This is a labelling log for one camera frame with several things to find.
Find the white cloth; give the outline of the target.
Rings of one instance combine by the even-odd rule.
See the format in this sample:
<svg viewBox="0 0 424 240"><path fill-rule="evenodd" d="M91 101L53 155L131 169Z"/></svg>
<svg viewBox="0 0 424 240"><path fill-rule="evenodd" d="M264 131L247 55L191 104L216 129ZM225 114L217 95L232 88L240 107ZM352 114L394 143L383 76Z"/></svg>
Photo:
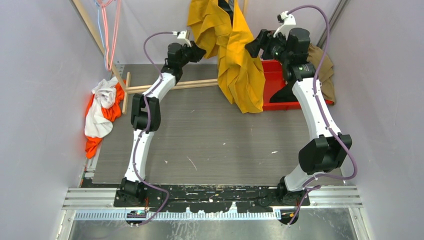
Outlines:
<svg viewBox="0 0 424 240"><path fill-rule="evenodd" d="M113 123L108 120L102 110L111 108L117 96L116 85L118 79L114 76L110 80L101 80L91 92L93 101L85 117L84 134L90 138L103 138L113 129Z"/></svg>

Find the orange cloth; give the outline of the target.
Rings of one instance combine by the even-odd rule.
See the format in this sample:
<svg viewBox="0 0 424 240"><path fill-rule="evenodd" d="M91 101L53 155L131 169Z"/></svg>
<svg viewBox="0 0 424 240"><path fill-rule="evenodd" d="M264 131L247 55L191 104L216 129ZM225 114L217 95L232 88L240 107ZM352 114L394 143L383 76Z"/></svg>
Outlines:
<svg viewBox="0 0 424 240"><path fill-rule="evenodd" d="M109 108L109 109L102 109L102 113L104 114L104 116L110 120L113 124L113 122L119 118L122 115L122 110L120 108L120 102L124 99L124 95L125 92L122 89L121 85L118 84L115 86L116 88L116 98L115 98L115 103L114 105ZM88 113L89 110L89 106L91 105L91 103L93 102L93 94L91 91L91 97L89 99L89 102L87 104L86 110L85 110L85 122L86 122L86 115ZM98 147L100 145L100 143L102 142L103 138L99 138L99 137L86 137L86 143L85 143L85 156L87 159L91 159L93 158L98 150Z"/></svg>

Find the tan brown garment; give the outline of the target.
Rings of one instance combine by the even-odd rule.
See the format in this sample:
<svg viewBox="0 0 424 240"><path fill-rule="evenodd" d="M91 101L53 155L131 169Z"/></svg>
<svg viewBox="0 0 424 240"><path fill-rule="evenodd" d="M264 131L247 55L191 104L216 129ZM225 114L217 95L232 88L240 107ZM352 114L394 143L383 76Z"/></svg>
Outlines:
<svg viewBox="0 0 424 240"><path fill-rule="evenodd" d="M313 44L310 44L308 47L307 61L312 63L313 66L316 69L318 69L323 53L324 51L321 48ZM318 71L318 79L321 83L320 88L321 88L323 97L325 100L331 101L332 105L336 103L335 88L332 81L332 76L334 75L333 66L334 66L333 62L328 57L328 55L325 54L321 68Z"/></svg>

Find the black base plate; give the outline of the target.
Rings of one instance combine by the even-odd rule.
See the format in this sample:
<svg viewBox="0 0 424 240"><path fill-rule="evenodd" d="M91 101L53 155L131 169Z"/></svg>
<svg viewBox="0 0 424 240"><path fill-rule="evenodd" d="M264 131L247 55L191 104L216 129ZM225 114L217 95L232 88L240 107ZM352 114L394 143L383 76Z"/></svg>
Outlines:
<svg viewBox="0 0 424 240"><path fill-rule="evenodd" d="M267 213L276 207L308 206L305 191L290 192L282 184L272 185L193 185L160 184L146 187L147 195L141 206L150 211L183 213L226 213L235 206L237 213Z"/></svg>

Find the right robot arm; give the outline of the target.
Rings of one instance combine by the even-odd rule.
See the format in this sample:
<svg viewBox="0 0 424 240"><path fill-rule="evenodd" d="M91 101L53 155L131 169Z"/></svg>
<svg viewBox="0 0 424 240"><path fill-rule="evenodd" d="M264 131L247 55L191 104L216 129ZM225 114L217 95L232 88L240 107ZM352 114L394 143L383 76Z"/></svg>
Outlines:
<svg viewBox="0 0 424 240"><path fill-rule="evenodd" d="M277 185L276 199L286 206L297 204L307 192L306 185L314 178L340 168L346 150L352 145L350 135L341 133L329 113L320 81L316 78L316 68L308 61L309 45L309 31L299 27L291 29L287 36L262 29L245 45L252 57L257 57L262 50L263 60L276 60L282 65L287 85L270 101L276 102L283 93L291 91L307 123L310 141L299 151L296 168Z"/></svg>

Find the aluminium rail frame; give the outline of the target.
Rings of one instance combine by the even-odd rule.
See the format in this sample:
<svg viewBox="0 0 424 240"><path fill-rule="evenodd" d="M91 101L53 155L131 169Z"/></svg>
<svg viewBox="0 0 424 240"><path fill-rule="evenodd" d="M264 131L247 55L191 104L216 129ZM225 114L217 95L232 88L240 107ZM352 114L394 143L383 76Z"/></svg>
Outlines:
<svg viewBox="0 0 424 240"><path fill-rule="evenodd" d="M370 240L355 186L323 186L286 201L268 185L70 188L58 240Z"/></svg>

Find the black garment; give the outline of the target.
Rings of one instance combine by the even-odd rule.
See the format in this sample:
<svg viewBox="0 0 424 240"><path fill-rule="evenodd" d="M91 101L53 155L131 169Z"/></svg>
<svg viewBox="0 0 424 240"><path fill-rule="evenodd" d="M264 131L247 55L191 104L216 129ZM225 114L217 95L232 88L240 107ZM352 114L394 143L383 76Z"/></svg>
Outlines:
<svg viewBox="0 0 424 240"><path fill-rule="evenodd" d="M293 85L285 85L283 88L278 90L270 98L270 103L291 103L297 102L297 98L293 93Z"/></svg>

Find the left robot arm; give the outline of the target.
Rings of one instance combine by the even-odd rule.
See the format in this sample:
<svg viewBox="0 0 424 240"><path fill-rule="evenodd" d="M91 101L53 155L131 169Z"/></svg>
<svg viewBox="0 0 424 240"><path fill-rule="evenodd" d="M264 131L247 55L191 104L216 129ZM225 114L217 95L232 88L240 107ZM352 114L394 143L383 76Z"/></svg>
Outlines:
<svg viewBox="0 0 424 240"><path fill-rule="evenodd" d="M124 177L116 190L115 207L139 207L147 196L146 164L149 149L161 125L161 101L177 85L188 63L199 62L206 51L190 40L188 43L171 43L167 58L154 84L143 93L132 97L130 123L133 128L133 145Z"/></svg>

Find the yellow pleated skirt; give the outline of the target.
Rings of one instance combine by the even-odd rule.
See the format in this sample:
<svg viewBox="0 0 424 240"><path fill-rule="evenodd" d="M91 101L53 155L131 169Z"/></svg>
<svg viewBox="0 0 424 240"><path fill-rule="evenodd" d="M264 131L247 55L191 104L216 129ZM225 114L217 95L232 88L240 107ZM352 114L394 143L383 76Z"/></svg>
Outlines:
<svg viewBox="0 0 424 240"><path fill-rule="evenodd" d="M263 111L265 75L259 57L251 57L246 44L254 40L237 0L192 0L187 26L195 43L217 58L217 83L231 104L245 113Z"/></svg>

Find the wooden clothes rack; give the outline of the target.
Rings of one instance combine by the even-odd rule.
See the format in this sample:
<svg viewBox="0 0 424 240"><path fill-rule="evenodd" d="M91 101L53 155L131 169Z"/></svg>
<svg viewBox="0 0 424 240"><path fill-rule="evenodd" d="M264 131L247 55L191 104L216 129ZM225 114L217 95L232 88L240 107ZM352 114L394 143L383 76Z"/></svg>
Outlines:
<svg viewBox="0 0 424 240"><path fill-rule="evenodd" d="M179 84L177 83L177 79L175 76L170 76L170 74L168 73L165 75L160 73L158 80L153 85L130 86L131 73L128 72L126 75L126 79L123 80L121 73L118 71L116 65L113 62L109 62L109 44L107 43L108 40L103 38L105 35L108 34L107 15L104 10L104 5L98 5L99 13L103 14L104 16L103 25L105 26L105 29L104 32L102 32L101 28L94 25L83 3L80 0L73 0L72 3L76 7L78 14L82 17L82 20L86 25L91 37L94 39L100 52L102 53L105 69L111 72L112 76L117 79L118 84L120 85L123 91L121 108L122 114L127 113L130 94L146 94L147 97L155 97L158 99L162 99L169 92L169 90L210 87L218 85L217 79L184 81L183 83Z"/></svg>

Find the red plastic bin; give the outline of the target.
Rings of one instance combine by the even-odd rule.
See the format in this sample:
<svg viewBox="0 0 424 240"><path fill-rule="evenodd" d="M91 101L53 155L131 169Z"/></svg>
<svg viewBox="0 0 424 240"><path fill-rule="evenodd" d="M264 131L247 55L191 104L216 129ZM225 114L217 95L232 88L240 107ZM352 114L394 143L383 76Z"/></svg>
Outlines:
<svg viewBox="0 0 424 240"><path fill-rule="evenodd" d="M286 86L283 79L283 68L277 60L262 60L265 85L263 90L263 110L264 111L287 111L301 108L297 101L284 101L271 103L271 97L280 89Z"/></svg>

